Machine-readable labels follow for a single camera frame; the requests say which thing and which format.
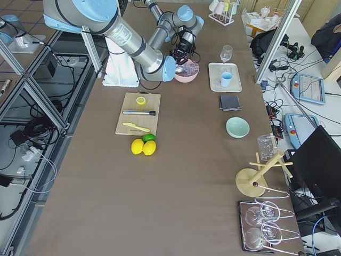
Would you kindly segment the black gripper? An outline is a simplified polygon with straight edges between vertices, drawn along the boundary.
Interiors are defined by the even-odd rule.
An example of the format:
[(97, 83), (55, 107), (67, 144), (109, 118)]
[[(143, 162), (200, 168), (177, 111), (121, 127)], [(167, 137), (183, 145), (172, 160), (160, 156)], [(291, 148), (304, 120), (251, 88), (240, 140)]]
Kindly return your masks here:
[(176, 48), (170, 50), (170, 56), (173, 57), (175, 64), (181, 63), (181, 65), (185, 64), (188, 61), (188, 54), (191, 53), (192, 44), (183, 44), (179, 43), (176, 45)]

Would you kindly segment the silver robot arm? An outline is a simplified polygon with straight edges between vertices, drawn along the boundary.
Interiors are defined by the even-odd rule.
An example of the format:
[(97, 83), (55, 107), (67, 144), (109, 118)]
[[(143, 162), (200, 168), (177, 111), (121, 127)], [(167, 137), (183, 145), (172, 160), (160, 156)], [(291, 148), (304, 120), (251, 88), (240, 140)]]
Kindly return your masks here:
[(119, 15), (116, 1), (44, 1), (43, 15), (45, 24), (56, 30), (80, 34), (87, 26), (135, 60), (141, 79), (169, 82), (176, 74), (176, 66), (186, 63), (193, 54), (204, 20), (187, 5), (176, 12), (163, 12), (155, 1), (144, 3), (157, 20), (149, 41)]

